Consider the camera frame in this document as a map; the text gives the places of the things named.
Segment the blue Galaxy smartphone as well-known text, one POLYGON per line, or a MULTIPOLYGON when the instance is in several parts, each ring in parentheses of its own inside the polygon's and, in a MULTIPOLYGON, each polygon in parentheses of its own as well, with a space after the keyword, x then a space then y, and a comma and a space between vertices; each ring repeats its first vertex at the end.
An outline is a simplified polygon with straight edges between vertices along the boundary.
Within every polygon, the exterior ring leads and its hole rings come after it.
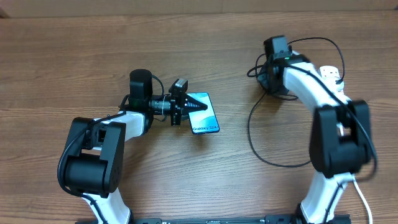
POLYGON ((189 120, 193 134, 218 133, 220 127, 208 93, 189 93, 189 96, 208 106, 206 110, 189 113, 189 120))

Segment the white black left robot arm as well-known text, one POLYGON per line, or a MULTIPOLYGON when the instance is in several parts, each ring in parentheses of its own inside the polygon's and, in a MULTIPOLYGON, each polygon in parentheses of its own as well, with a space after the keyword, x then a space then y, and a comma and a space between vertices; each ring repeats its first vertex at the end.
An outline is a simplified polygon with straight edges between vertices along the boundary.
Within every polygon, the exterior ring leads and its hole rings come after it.
POLYGON ((176 126, 190 113, 209 108, 187 94, 184 79, 176 80, 168 94, 154 95, 155 78, 149 70, 133 70, 129 74, 130 92, 117 114, 72 121, 58 162, 58 184, 64 192, 88 203, 96 223, 134 221, 119 191, 125 143, 148 132, 156 115, 170 118, 176 126))

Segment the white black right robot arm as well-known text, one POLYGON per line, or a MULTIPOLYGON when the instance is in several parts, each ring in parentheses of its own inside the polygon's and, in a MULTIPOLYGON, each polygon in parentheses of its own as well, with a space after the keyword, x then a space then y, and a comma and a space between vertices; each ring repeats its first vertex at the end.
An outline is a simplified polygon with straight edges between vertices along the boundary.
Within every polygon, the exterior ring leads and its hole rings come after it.
POLYGON ((345 71, 329 65, 316 68, 283 35, 265 40, 263 55, 264 64, 252 70, 265 93, 300 100, 313 116, 309 162, 315 169, 295 212, 266 215, 265 223, 351 223, 349 215, 337 215, 335 208, 348 184, 358 186, 355 175, 363 165, 373 162, 372 172, 377 171, 368 104, 345 95, 345 71))

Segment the white power strip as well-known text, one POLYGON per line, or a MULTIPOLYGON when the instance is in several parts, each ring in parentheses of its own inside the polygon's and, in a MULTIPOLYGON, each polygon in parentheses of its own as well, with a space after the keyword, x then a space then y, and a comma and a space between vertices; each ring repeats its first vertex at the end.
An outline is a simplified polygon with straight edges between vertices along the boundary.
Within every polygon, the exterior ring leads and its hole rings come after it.
POLYGON ((339 71, 336 67, 324 65, 318 69, 318 73, 323 78, 323 81, 334 93, 344 94, 344 82, 339 82, 341 79, 339 71))

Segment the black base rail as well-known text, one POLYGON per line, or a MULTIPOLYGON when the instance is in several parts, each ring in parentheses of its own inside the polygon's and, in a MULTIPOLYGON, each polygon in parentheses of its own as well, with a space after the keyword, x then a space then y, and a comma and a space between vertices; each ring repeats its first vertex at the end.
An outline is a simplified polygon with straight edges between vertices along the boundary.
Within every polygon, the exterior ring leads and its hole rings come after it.
POLYGON ((137 224, 289 224, 294 223, 292 215, 267 215, 264 218, 216 218, 161 220, 160 218, 135 218, 137 224))

